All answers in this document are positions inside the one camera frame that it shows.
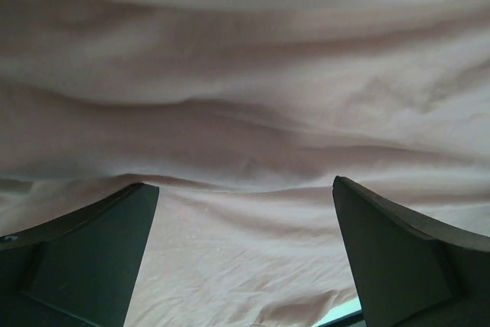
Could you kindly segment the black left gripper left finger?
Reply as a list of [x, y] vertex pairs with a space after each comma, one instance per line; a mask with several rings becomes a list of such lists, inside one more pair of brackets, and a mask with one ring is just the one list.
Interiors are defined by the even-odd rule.
[[3, 326], [122, 326], [159, 190], [130, 185], [1, 238]]

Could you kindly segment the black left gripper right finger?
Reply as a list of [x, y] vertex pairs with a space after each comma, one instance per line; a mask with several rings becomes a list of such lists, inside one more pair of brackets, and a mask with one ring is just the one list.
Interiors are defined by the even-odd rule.
[[489, 238], [382, 198], [345, 177], [335, 211], [368, 326], [487, 326]]

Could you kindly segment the pink printed t-shirt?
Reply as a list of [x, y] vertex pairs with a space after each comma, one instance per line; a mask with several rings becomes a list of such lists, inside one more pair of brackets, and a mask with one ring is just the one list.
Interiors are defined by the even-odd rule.
[[355, 296], [345, 176], [489, 232], [489, 0], [1, 0], [1, 232], [160, 189], [128, 326]]

